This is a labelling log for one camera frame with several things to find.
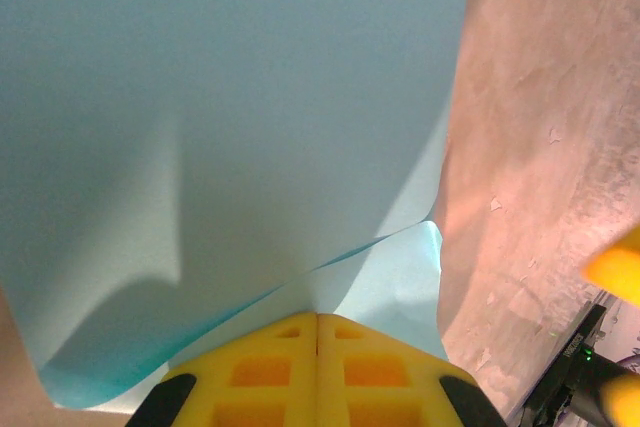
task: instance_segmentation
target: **light blue paper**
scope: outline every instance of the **light blue paper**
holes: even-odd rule
[[[464,1],[3,2],[0,282],[49,395],[424,219]]]

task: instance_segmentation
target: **yellow plastic part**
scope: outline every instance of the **yellow plastic part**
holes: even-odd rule
[[[640,426],[640,380],[625,375],[609,382],[602,390],[604,408],[616,427]]]
[[[640,307],[640,224],[587,265],[584,276]]]
[[[473,377],[337,315],[299,314],[171,370],[197,382],[172,427],[463,427],[439,384]]]

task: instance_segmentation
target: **concrete floor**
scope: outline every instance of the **concrete floor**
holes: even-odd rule
[[[640,220],[640,0],[469,0],[437,205],[440,328],[507,413]],[[54,409],[0,298],[0,425],[122,426]]]

